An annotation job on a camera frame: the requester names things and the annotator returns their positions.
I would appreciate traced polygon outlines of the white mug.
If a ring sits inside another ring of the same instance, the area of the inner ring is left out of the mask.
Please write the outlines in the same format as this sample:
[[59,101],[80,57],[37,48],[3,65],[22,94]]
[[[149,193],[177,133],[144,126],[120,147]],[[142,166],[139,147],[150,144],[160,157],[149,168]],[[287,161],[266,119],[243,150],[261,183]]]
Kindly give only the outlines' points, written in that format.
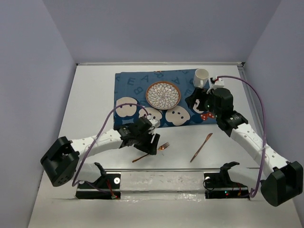
[[196,69],[193,78],[194,87],[203,88],[209,81],[209,72],[206,69]]

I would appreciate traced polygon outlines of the blue cartoon placemat cloth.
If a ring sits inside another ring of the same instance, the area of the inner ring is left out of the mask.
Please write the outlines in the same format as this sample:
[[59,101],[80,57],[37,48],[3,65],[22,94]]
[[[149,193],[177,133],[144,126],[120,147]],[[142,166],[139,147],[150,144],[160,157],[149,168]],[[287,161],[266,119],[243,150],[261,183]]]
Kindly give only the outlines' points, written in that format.
[[[189,109],[185,98],[194,92],[195,69],[160,70],[153,72],[121,72],[115,74],[114,106],[137,103],[144,106],[149,116],[160,121],[160,127],[175,127],[198,124],[215,124],[215,116],[210,112]],[[146,99],[148,88],[157,82],[169,82],[180,90],[180,102],[170,112],[153,108]]]

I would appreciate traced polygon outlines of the copper fork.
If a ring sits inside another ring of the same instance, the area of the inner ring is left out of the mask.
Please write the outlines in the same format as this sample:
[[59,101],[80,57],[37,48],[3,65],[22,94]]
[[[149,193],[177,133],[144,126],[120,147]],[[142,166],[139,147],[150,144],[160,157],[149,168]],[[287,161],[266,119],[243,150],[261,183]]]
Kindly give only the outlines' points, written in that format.
[[[158,151],[163,151],[163,150],[165,150],[166,148],[168,148],[169,146],[170,146],[169,142],[166,142],[165,144],[161,145],[157,150],[158,150]],[[137,161],[139,161],[140,159],[142,159],[142,158],[144,158],[144,157],[146,157],[146,156],[149,156],[149,155],[148,155],[148,154],[143,155],[143,156],[141,156],[141,157],[139,157],[139,158],[133,160],[132,163],[137,162]]]

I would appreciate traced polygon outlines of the floral patterned plate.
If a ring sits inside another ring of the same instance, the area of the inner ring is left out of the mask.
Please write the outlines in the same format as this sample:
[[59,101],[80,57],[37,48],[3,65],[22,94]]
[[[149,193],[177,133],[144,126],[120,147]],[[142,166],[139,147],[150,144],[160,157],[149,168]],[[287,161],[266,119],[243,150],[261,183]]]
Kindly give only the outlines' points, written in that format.
[[181,93],[173,83],[159,81],[148,87],[145,98],[151,107],[158,110],[169,110],[180,102]]

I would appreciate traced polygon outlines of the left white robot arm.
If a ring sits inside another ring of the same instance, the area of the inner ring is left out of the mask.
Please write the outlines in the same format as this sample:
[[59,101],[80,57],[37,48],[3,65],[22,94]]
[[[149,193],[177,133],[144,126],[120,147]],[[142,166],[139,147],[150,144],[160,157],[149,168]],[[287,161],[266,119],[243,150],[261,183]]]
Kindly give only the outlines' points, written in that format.
[[54,187],[72,180],[74,183],[87,181],[99,188],[105,183],[106,172],[97,162],[86,163],[86,158],[129,146],[155,155],[160,138],[155,130],[159,126],[160,121],[141,117],[135,123],[127,123],[83,139],[68,140],[63,136],[52,144],[40,163]]

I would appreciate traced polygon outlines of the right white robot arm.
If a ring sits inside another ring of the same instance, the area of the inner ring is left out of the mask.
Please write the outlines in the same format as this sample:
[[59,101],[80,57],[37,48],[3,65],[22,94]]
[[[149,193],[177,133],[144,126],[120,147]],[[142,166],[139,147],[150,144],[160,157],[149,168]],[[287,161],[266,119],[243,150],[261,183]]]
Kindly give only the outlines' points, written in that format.
[[199,111],[207,111],[216,118],[218,127],[228,137],[237,142],[259,165],[256,179],[248,181],[250,197],[261,192],[264,199],[272,206],[302,194],[304,169],[299,162],[290,162],[275,152],[265,139],[254,132],[248,120],[233,106],[233,95],[226,88],[207,91],[195,88],[192,95],[185,99],[188,108],[198,105]]

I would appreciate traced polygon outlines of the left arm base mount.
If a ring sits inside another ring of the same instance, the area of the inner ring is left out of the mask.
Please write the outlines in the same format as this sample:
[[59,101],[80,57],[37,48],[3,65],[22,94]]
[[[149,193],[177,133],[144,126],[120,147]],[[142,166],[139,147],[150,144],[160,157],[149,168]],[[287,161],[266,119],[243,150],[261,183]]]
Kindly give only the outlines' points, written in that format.
[[106,177],[107,179],[101,177],[94,183],[80,182],[75,197],[80,200],[119,200],[121,173],[106,172]]

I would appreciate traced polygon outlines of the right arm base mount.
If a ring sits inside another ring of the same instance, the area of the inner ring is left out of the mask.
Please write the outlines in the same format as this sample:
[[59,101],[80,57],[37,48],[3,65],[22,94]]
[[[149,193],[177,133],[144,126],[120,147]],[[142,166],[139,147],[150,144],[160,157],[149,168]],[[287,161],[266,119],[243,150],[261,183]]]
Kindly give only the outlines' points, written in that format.
[[233,182],[224,180],[220,173],[206,173],[203,181],[205,189],[205,198],[212,199],[249,199],[248,187]]

